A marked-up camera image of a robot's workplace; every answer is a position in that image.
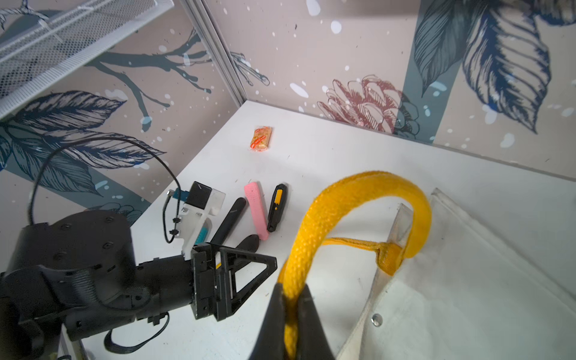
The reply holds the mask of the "white tote pouch yellow handles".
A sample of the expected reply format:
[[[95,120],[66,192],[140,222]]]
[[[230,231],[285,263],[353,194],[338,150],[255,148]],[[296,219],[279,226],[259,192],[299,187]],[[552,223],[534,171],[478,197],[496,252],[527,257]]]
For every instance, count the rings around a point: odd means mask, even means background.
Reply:
[[[333,238],[352,210],[383,197],[412,208],[405,244]],[[296,359],[297,302],[324,245],[376,255],[386,284],[361,322],[362,359],[573,359],[575,298],[440,190],[431,197],[390,172],[327,187],[307,210],[278,278],[286,358]]]

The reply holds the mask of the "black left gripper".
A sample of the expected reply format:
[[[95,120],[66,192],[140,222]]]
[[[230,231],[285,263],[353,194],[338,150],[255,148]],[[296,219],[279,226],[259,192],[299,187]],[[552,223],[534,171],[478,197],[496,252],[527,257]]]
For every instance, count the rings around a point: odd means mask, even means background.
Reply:
[[[236,273],[251,263],[262,264],[265,268],[238,289]],[[278,268],[273,256],[210,243],[193,247],[190,264],[193,315],[197,320],[213,316],[217,321],[234,315]]]

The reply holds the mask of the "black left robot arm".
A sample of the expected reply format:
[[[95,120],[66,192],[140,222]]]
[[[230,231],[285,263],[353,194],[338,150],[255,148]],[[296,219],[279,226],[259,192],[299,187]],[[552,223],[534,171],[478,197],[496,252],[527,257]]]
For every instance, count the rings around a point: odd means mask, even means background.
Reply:
[[[203,243],[187,255],[136,263],[127,219],[85,211],[25,226],[1,274],[1,357],[56,357],[62,332],[78,341],[170,312],[224,320],[277,269],[272,256]]]

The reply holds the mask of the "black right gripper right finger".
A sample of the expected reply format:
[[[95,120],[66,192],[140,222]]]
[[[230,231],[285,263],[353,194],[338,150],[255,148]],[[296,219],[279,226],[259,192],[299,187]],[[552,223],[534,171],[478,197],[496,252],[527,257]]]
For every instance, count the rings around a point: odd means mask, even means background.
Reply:
[[[314,299],[307,285],[297,302],[298,360],[335,360],[323,330]]]

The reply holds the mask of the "small black yellow art knife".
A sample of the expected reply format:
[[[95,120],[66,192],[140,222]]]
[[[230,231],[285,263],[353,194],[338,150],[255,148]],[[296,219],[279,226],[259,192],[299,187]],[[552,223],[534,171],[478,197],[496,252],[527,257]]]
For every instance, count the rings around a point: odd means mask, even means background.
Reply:
[[[268,210],[267,230],[269,233],[276,231],[279,223],[281,222],[287,203],[287,194],[288,187],[285,184],[279,184],[274,189],[270,208]]]

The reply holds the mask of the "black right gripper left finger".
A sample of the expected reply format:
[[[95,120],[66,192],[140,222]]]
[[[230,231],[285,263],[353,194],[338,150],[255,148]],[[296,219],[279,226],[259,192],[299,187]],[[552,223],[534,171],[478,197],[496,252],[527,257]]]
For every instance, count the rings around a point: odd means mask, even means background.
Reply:
[[[287,302],[284,296],[284,286],[282,283],[276,283],[256,343],[250,354],[250,360],[287,359],[284,343],[286,322]]]

